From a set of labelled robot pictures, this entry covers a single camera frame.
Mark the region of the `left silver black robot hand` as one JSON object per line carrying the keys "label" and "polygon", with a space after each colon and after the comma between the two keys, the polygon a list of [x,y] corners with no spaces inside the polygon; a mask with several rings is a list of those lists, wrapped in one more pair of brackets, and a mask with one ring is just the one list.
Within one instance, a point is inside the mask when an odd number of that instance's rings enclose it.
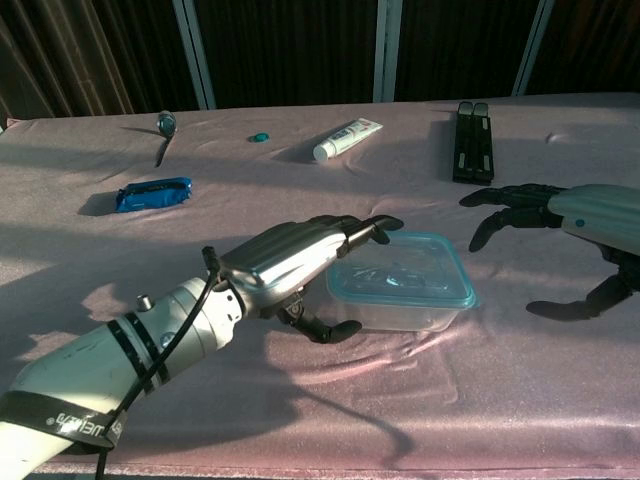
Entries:
{"label": "left silver black robot hand", "polygon": [[220,275],[239,294],[246,313],[264,319],[276,316],[314,343],[341,343],[357,334],[362,324],[323,323],[304,306],[308,285],[336,260],[370,240],[386,245],[388,233],[403,227],[402,220],[390,215],[363,220],[320,215],[281,223],[222,255]]}

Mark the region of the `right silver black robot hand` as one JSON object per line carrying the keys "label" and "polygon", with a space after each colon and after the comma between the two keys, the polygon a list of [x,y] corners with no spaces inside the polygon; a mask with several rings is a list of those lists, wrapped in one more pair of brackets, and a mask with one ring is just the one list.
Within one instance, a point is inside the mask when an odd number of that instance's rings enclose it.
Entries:
{"label": "right silver black robot hand", "polygon": [[557,303],[534,301],[528,312],[561,322],[591,320],[639,291],[639,190],[607,184],[563,188],[543,184],[486,187],[463,197],[466,208],[501,209],[477,227],[468,249],[482,249],[505,227],[561,229],[595,245],[604,261],[617,267],[584,299]]}

